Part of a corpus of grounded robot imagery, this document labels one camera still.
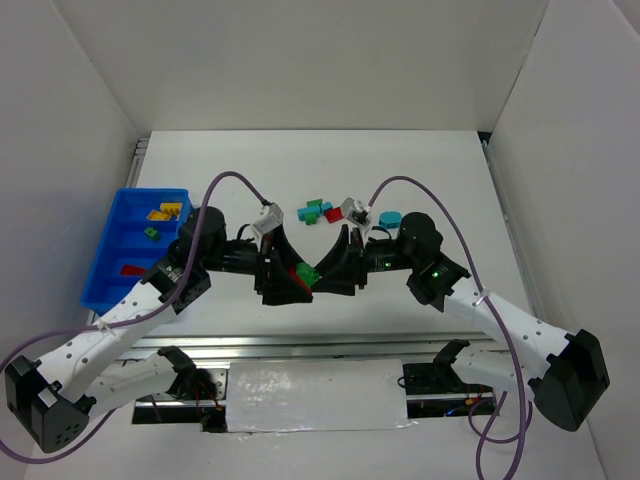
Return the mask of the yellow studded lego plate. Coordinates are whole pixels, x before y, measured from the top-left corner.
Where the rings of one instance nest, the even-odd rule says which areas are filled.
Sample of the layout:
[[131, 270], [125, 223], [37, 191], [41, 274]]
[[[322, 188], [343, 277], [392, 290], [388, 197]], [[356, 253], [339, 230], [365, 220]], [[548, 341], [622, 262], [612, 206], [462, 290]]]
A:
[[149, 220], [149, 221], [165, 222], [165, 221], [177, 220], [178, 216], [170, 214], [170, 213], [162, 212], [162, 211], [152, 210], [146, 216], [146, 219]]

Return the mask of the long red lego brick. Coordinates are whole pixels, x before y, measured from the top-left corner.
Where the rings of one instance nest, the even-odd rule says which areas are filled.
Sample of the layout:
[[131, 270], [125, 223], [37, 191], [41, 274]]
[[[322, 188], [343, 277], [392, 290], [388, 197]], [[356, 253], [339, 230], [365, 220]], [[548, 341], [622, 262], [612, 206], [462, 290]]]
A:
[[145, 274], [146, 269], [144, 267], [124, 264], [119, 272], [121, 276], [136, 276], [141, 277]]

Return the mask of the red rounded lego brick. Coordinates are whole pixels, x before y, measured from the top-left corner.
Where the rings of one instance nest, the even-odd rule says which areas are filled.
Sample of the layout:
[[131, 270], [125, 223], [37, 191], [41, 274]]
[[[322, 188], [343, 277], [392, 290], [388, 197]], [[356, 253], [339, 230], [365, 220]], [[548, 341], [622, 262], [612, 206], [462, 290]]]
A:
[[297, 274], [297, 271], [296, 271], [296, 269], [295, 269], [294, 267], [291, 267], [291, 268], [288, 270], [288, 273], [289, 273], [289, 275], [291, 276], [291, 278], [292, 278], [293, 280], [295, 280], [295, 281], [296, 281], [296, 283], [297, 283], [297, 284], [298, 284], [302, 289], [304, 289], [305, 291], [307, 291], [307, 292], [309, 292], [309, 293], [311, 293], [311, 292], [312, 292], [311, 288], [310, 288], [310, 287], [309, 287], [309, 286], [304, 282], [304, 280], [303, 280], [303, 279], [301, 279], [301, 278], [299, 277], [299, 275]]

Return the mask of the long yellow lego brick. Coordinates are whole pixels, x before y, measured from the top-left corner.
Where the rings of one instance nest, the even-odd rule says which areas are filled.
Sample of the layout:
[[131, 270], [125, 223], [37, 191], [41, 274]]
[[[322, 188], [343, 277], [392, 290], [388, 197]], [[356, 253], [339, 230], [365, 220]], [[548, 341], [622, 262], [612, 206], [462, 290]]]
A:
[[182, 210], [182, 203], [179, 202], [163, 202], [160, 204], [160, 211], [168, 215], [178, 215]]

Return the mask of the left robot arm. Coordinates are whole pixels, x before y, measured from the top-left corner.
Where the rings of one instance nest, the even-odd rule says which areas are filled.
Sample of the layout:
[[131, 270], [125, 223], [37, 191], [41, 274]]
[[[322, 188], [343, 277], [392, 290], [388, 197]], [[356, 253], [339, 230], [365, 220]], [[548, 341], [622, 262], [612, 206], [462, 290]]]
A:
[[213, 391], [210, 378], [176, 346], [121, 367], [114, 364], [198, 300], [211, 286], [211, 272], [253, 277], [268, 306], [312, 301], [310, 287], [296, 273], [302, 259], [286, 238], [280, 207], [265, 205], [252, 228], [258, 243], [230, 240], [219, 209], [195, 209], [167, 252], [94, 324], [68, 333], [63, 345], [36, 360], [12, 354], [5, 363], [8, 408], [46, 462], [60, 458], [94, 417], [147, 393], [166, 390], [180, 397]]

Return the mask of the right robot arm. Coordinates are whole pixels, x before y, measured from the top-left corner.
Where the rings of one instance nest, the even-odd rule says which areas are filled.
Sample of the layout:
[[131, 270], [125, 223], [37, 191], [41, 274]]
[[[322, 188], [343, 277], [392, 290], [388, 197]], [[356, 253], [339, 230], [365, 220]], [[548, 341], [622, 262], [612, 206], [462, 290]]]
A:
[[571, 334], [478, 287], [468, 270], [441, 250], [442, 235], [425, 213], [402, 219], [393, 239], [364, 241], [341, 228], [338, 240], [316, 265], [316, 292], [353, 295], [370, 273], [410, 270], [407, 286], [422, 305], [469, 321], [518, 359], [500, 361], [464, 341], [452, 341], [440, 360], [465, 383], [499, 390], [522, 382], [526, 398], [557, 427], [578, 430], [610, 385], [599, 340], [581, 329]]

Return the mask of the teal rounded lego brick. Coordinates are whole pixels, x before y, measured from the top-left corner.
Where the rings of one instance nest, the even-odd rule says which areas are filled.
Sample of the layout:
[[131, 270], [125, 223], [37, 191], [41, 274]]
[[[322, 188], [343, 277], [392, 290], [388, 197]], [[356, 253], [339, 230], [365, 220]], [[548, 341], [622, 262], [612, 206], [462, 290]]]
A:
[[384, 211], [379, 215], [378, 226], [386, 230], [397, 229], [403, 215], [398, 211]]

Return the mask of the red square lego brick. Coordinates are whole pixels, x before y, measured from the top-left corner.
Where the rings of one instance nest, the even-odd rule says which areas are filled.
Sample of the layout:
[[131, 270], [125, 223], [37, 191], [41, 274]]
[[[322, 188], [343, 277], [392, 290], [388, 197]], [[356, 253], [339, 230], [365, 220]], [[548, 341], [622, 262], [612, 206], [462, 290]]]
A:
[[344, 218], [340, 207], [334, 207], [324, 212], [324, 217], [329, 223], [336, 223]]

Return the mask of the small green lego brick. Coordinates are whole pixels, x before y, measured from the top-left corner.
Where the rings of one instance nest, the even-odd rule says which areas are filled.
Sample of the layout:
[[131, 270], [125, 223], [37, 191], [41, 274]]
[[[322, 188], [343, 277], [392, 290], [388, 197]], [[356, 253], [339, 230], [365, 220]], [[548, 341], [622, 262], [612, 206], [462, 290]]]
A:
[[306, 213], [304, 215], [304, 221], [306, 225], [314, 225], [317, 223], [318, 215], [316, 213]]

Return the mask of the long teal lego brick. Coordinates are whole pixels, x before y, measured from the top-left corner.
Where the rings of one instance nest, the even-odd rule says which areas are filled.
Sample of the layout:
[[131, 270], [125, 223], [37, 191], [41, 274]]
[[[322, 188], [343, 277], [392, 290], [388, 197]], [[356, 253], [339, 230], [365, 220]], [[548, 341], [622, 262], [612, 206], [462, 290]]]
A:
[[304, 221], [304, 215], [306, 213], [316, 213], [318, 215], [318, 218], [322, 215], [320, 206], [299, 208], [297, 210], [298, 220], [301, 221], [301, 222], [305, 222]]

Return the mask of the small teal lego brick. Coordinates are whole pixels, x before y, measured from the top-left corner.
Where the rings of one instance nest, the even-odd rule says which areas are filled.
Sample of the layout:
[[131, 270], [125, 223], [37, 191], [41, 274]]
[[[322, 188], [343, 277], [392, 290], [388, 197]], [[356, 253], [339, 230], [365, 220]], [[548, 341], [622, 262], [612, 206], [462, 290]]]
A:
[[325, 215], [328, 211], [333, 209], [333, 204], [331, 202], [324, 202], [320, 205], [321, 214]]

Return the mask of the blue compartment bin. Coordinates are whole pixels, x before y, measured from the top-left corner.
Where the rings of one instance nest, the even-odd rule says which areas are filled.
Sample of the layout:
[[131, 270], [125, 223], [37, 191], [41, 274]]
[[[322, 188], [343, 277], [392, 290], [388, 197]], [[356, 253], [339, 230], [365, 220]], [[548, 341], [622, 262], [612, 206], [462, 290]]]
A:
[[[177, 220], [149, 221], [146, 216], [160, 211], [163, 202], [182, 203]], [[189, 192], [180, 188], [121, 188], [111, 209], [96, 250], [81, 297], [81, 305], [102, 315], [120, 302], [141, 277], [121, 276], [124, 264], [149, 269], [164, 256], [178, 237], [180, 226], [193, 210]], [[149, 239], [144, 230], [156, 229], [158, 241]]]

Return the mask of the white taped panel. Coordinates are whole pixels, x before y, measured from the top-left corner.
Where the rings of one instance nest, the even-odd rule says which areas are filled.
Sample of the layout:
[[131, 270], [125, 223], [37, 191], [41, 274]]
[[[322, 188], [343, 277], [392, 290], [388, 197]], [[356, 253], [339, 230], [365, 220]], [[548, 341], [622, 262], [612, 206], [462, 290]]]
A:
[[410, 425], [398, 360], [235, 362], [227, 383], [232, 433], [378, 431]]

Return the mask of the aluminium front rail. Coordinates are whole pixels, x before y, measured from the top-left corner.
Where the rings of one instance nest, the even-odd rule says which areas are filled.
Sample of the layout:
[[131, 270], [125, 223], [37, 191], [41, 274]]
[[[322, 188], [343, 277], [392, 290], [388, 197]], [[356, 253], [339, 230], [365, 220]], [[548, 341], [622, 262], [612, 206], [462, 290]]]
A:
[[422, 357], [438, 353], [451, 340], [464, 340], [480, 349], [505, 348], [480, 333], [404, 333], [279, 336], [147, 337], [121, 360], [141, 360], [164, 347], [176, 346], [198, 361], [246, 359], [306, 359], [356, 357]]

